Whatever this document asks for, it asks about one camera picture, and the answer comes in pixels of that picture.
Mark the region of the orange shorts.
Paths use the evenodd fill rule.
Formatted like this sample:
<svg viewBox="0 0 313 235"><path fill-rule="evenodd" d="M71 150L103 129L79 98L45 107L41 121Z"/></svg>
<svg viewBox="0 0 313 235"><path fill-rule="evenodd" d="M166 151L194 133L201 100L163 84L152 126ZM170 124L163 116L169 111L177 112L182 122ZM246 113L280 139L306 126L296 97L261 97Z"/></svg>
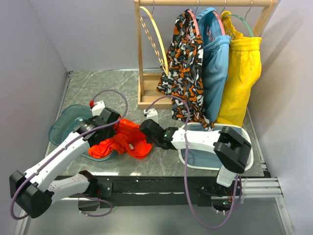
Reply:
<svg viewBox="0 0 313 235"><path fill-rule="evenodd" d="M139 125L123 118L114 126L116 134L89 149L89 155L96 159L107 158L114 150L118 154L126 153L135 159L144 159L152 150Z"/></svg>

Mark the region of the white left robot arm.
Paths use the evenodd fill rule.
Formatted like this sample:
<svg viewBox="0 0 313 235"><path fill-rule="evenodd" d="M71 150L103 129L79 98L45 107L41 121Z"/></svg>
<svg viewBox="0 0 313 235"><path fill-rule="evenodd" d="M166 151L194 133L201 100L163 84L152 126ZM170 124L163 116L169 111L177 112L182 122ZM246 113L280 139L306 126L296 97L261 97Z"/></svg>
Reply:
<svg viewBox="0 0 313 235"><path fill-rule="evenodd" d="M98 179L87 170L72 177L56 180L60 172L92 146L114 136L114 126L121 115L103 108L99 115L79 122L66 139L47 157L24 173L15 171L9 177L12 203L18 204L28 216L37 218L55 202L76 194L97 196Z"/></svg>

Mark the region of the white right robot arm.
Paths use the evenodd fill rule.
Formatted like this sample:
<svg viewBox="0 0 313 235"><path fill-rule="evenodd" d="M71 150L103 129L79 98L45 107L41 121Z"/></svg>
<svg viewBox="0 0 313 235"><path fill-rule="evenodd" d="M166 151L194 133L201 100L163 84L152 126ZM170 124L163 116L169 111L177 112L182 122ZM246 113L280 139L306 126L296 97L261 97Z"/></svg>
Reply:
<svg viewBox="0 0 313 235"><path fill-rule="evenodd" d="M220 195L227 194L235 177L253 165L250 137L236 125L217 124L212 131L205 131L199 123L163 129L147 119L139 129L147 142L178 151L179 159L189 168L216 170L214 190Z"/></svg>

